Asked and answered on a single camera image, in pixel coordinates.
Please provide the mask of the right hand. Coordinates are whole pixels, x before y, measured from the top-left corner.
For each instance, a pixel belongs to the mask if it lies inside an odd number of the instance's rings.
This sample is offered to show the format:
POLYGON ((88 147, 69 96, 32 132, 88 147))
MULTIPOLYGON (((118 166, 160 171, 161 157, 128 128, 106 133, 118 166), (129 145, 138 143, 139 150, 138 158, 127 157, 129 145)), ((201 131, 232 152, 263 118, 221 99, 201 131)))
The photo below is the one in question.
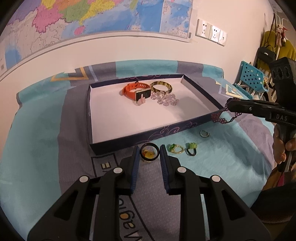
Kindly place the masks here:
POLYGON ((294 152, 295 151, 295 138, 292 138, 286 144, 280 139, 280 132, 277 126, 274 127, 273 133, 273 156, 277 164, 285 162, 287 156, 286 151, 294 152))

